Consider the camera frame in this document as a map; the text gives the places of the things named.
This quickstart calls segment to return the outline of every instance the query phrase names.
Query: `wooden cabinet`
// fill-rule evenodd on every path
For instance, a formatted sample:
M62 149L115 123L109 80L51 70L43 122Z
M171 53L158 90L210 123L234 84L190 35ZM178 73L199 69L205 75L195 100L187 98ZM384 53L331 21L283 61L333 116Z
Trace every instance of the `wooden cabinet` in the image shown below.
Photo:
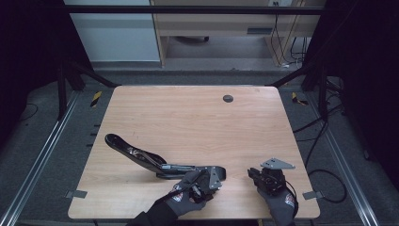
M291 7L320 7L325 2L326 0L293 0ZM152 0L152 5L267 7L269 0ZM273 45L275 51L272 56L277 63L282 58L282 53L291 46L293 37L311 37L319 16L280 15L277 23L276 15L154 14L153 19L162 65L165 65L168 37L174 36L263 36L269 47ZM277 40L275 27L279 31L280 41Z

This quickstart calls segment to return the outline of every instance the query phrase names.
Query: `white wall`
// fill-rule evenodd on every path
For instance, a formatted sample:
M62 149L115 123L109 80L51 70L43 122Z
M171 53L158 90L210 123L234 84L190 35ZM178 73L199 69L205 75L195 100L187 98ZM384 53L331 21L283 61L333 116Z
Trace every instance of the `white wall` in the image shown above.
M149 0L64 0L66 5L148 6ZM91 62L159 62L150 14L72 13Z

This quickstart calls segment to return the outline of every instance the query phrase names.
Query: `glove logo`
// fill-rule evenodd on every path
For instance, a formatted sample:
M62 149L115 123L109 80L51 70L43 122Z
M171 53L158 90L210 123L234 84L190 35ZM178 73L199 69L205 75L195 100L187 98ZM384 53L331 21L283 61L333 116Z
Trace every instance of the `glove logo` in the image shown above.
M176 190L182 190L182 188L179 185L175 185L170 192L173 192ZM180 202L182 200L182 198L183 198L183 192L172 197L172 199L176 202Z
M294 197L291 194L287 194L287 196L285 197L285 203L295 208L294 202Z

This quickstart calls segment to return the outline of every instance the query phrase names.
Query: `black and yellow tape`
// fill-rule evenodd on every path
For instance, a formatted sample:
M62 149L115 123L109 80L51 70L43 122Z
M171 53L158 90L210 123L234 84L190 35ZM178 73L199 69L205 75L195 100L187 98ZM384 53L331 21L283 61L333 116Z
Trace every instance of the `black and yellow tape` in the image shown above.
M299 101L296 97L296 93L293 92L293 103L301 104L301 105L308 105L307 101Z
M96 92L96 94L94 94L93 100L91 101L90 106L91 107L96 107L97 102L99 101L100 97L101 97L102 92L98 91Z

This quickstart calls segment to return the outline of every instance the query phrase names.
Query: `glove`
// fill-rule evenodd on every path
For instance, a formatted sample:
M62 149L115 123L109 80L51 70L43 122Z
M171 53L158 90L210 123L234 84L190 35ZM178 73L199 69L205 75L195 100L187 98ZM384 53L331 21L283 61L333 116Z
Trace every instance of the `glove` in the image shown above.
M294 223L295 199L285 188L278 195L271 196L257 189L270 209L270 215L278 226L287 226Z
M173 210L177 217L182 216L190 211L201 210L205 206L206 201L200 203L190 201L190 189L187 189L195 183L199 175L199 170L189 171L185 174L184 178L170 191L173 192L175 190L183 190L183 192L166 201L167 205Z

